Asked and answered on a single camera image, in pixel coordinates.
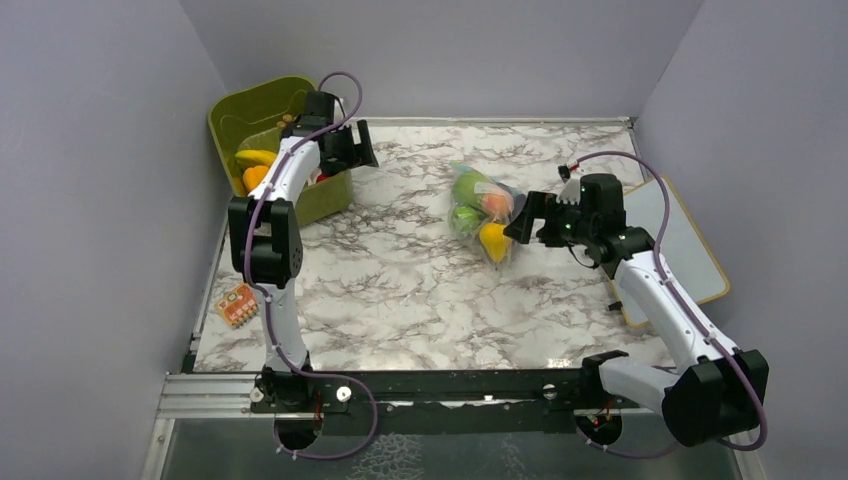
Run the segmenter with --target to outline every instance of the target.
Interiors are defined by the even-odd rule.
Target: green basket
[[[308,79],[288,76],[227,95],[212,107],[209,130],[233,193],[240,197],[248,194],[235,153],[243,149],[279,151],[277,122],[286,114],[300,115],[306,93],[313,90]],[[297,223],[307,225],[346,210],[352,201],[353,180],[350,171],[345,171],[303,189],[295,208]]]

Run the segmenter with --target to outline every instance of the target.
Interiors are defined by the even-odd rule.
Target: bag of toy fruit
[[[471,167],[451,166],[456,174],[448,218],[451,231],[496,267],[508,264],[514,246],[503,231],[521,212],[526,197]]]

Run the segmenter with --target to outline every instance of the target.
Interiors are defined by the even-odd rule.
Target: marble tabletop
[[[558,191],[556,167],[568,159],[633,152],[624,125],[374,126],[371,137],[380,168],[353,171],[354,204],[301,230],[296,297],[316,369],[568,367],[614,349],[670,364],[650,328],[607,311],[615,299],[600,270],[539,244],[519,246],[495,270],[445,221],[450,162],[520,190]],[[643,181],[626,159],[603,157],[582,171],[612,172],[625,189]],[[231,329],[215,311],[242,282],[229,248],[225,237],[197,372],[258,371],[265,358],[259,318]]]

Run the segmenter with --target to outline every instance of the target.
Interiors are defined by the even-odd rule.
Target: white board
[[[651,179],[624,194],[624,209],[627,211],[627,225],[643,227],[656,238],[662,223],[662,191]],[[725,295],[730,283],[718,262],[704,242],[698,227],[687,213],[677,191],[668,179],[663,182],[671,194],[671,215],[662,242],[671,271],[683,288],[697,303],[706,303]],[[631,327],[647,325],[648,318],[636,303],[624,292],[612,285],[613,293],[621,301],[624,319]]]

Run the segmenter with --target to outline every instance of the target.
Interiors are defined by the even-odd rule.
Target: gray wall
[[[343,69],[365,115],[612,117],[641,112],[701,0],[181,2],[230,90]]]
[[[706,0],[637,122],[771,365],[769,478],[846,478],[848,3]]]
[[[0,6],[0,478],[138,478],[227,186],[176,0]]]

